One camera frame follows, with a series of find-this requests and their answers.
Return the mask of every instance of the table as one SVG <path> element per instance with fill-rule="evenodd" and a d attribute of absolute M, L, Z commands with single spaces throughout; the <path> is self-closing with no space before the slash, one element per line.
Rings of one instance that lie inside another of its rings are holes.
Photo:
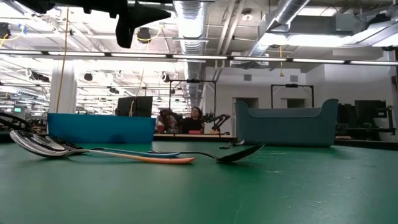
<path fill-rule="evenodd" d="M 222 145 L 100 146 L 217 156 L 242 149 Z M 2 144 L 0 223 L 398 222 L 397 151 L 266 147 L 235 164 L 195 157 L 190 165 L 94 155 L 53 160 Z"/>

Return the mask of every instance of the black hair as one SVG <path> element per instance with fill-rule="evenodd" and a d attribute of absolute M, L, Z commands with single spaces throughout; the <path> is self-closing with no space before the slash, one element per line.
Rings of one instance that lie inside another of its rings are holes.
<path fill-rule="evenodd" d="M 201 109 L 199 109 L 199 107 L 194 106 L 194 107 L 191 109 L 191 114 L 192 114 L 192 110 L 195 109 L 195 108 L 199 111 L 199 119 L 201 119 L 201 118 L 203 117 L 203 112 L 201 111 Z"/>

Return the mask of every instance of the blue box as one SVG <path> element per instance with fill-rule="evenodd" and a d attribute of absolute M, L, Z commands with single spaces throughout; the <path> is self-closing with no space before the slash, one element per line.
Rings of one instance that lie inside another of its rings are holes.
<path fill-rule="evenodd" d="M 48 114 L 49 134 L 73 143 L 151 143 L 155 119 L 93 114 Z"/>

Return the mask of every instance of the woman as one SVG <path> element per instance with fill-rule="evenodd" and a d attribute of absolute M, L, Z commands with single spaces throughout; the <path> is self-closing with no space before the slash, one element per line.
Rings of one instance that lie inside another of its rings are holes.
<path fill-rule="evenodd" d="M 198 107 L 193 107 L 191 117 L 185 118 L 182 123 L 182 133 L 189 134 L 189 131 L 200 131 L 205 133 L 205 123 L 202 121 L 203 113 Z"/>

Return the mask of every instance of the blue handle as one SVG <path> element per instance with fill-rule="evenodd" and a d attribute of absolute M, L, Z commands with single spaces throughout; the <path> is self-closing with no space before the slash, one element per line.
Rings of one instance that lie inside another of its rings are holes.
<path fill-rule="evenodd" d="M 180 155 L 179 152 L 156 154 L 156 153 L 136 152 L 136 151 L 121 150 L 121 149 L 103 148 L 103 147 L 97 147 L 92 150 L 122 152 L 125 154 L 134 155 L 134 156 L 145 156 L 145 157 L 152 157 L 152 158 L 174 158 L 174 157 L 177 157 L 178 155 Z"/>

